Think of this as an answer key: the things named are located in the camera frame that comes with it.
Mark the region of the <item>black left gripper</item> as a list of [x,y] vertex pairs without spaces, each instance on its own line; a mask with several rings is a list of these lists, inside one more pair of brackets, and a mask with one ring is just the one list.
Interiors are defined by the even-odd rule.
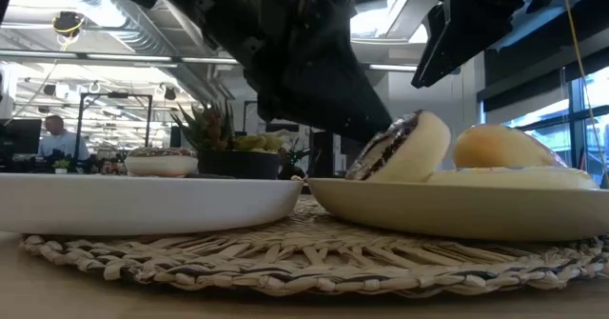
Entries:
[[199,0],[205,38],[256,81],[258,112],[366,143],[392,123],[356,68],[351,0]]

